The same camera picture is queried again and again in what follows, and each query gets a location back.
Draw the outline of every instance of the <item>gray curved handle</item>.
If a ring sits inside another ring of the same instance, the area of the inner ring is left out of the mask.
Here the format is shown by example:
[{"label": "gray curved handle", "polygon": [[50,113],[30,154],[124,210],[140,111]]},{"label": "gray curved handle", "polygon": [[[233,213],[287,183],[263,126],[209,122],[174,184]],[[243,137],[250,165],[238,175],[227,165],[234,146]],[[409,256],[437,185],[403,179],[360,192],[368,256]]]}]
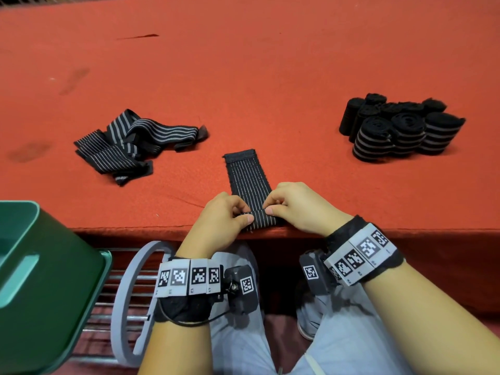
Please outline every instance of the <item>gray curved handle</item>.
[{"label": "gray curved handle", "polygon": [[[142,266],[149,256],[156,250],[163,250],[165,255],[163,261],[175,253],[173,247],[164,241],[152,241],[141,248],[130,261],[123,278],[116,291],[115,303],[111,313],[111,349],[118,363],[127,367],[139,367],[144,357],[145,347],[149,341],[151,329],[153,328],[153,318],[150,317],[144,322],[141,335],[135,342],[134,350],[130,349],[127,336],[127,314],[130,304],[130,295],[134,289],[134,284],[142,269]],[[147,315],[152,316],[156,307],[156,297],[153,297]]]}]

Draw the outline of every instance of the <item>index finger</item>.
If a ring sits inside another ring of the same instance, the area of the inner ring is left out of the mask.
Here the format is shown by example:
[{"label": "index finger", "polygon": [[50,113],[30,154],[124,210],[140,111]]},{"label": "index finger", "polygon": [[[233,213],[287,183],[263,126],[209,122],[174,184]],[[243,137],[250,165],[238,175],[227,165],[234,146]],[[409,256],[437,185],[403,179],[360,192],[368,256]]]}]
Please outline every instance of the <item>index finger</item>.
[{"label": "index finger", "polygon": [[284,201],[285,193],[286,191],[283,188],[276,188],[274,191],[271,191],[269,196],[267,196],[266,201],[264,201],[262,209],[266,209],[269,205],[276,204],[277,201]]},{"label": "index finger", "polygon": [[242,213],[250,212],[250,207],[246,202],[243,201],[243,199],[237,195],[232,195],[228,197],[229,201],[231,202],[231,208],[238,208],[241,210]]}]

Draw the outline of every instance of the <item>green container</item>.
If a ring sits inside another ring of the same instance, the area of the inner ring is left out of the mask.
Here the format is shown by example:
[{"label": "green container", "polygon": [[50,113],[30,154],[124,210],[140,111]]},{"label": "green container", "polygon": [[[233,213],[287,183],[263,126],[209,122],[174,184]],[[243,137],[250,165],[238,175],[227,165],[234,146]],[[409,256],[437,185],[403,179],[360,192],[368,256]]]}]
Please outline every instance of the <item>green container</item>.
[{"label": "green container", "polygon": [[71,355],[111,268],[33,201],[0,201],[0,375],[54,371]]}]

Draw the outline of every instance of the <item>human hand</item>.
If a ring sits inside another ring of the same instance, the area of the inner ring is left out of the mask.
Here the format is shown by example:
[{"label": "human hand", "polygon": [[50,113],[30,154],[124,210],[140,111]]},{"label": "human hand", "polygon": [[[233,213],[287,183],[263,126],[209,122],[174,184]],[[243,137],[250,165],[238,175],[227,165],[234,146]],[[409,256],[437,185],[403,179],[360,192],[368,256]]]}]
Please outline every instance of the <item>human hand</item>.
[{"label": "human hand", "polygon": [[304,183],[278,184],[264,201],[263,208],[266,214],[284,218],[303,232],[324,237],[353,218],[335,208]]},{"label": "human hand", "polygon": [[208,202],[177,251],[183,258],[211,258],[227,248],[244,227],[253,222],[250,207],[236,195],[222,192]]}]

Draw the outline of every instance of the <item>red tablecloth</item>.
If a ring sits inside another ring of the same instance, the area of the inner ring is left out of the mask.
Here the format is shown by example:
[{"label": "red tablecloth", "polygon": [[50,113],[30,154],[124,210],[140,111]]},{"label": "red tablecloth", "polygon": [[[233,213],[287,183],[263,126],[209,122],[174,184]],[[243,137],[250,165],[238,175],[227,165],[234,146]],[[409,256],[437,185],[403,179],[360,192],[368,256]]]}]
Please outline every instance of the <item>red tablecloth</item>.
[{"label": "red tablecloth", "polygon": [[[179,240],[208,200],[230,191],[222,155],[255,148],[272,187],[304,181],[412,247],[409,258],[460,283],[479,309],[500,310],[486,276],[498,283],[498,0],[3,9],[0,198],[35,200],[82,234]],[[338,126],[347,100],[367,92],[438,98],[467,123],[438,157],[362,163]],[[211,137],[164,151],[153,176],[120,188],[73,141],[126,108],[166,125],[204,124]]]}]

